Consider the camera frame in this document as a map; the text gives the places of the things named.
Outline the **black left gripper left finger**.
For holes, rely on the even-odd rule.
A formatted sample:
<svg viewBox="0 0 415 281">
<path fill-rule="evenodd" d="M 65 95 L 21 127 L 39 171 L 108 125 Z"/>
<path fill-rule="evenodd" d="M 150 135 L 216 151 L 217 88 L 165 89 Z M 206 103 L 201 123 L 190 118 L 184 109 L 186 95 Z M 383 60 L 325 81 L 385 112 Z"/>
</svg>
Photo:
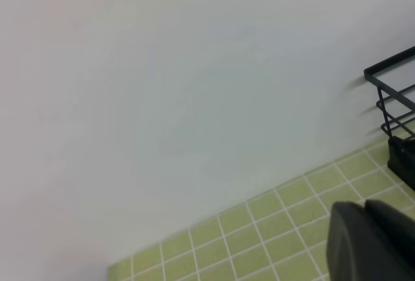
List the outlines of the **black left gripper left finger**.
<svg viewBox="0 0 415 281">
<path fill-rule="evenodd" d="M 399 253 L 387 235 L 352 202 L 331 208 L 326 260 L 332 280 L 401 280 Z"/>
</svg>

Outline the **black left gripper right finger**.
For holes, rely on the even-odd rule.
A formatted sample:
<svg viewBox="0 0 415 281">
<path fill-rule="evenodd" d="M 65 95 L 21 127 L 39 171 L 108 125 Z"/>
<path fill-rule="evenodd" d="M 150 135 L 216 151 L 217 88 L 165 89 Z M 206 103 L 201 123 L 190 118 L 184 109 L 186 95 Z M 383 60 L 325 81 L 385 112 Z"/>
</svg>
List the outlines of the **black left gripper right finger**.
<svg viewBox="0 0 415 281">
<path fill-rule="evenodd" d="M 414 280 L 414 220 L 380 200 L 367 200 L 364 209 L 395 268 Z"/>
</svg>

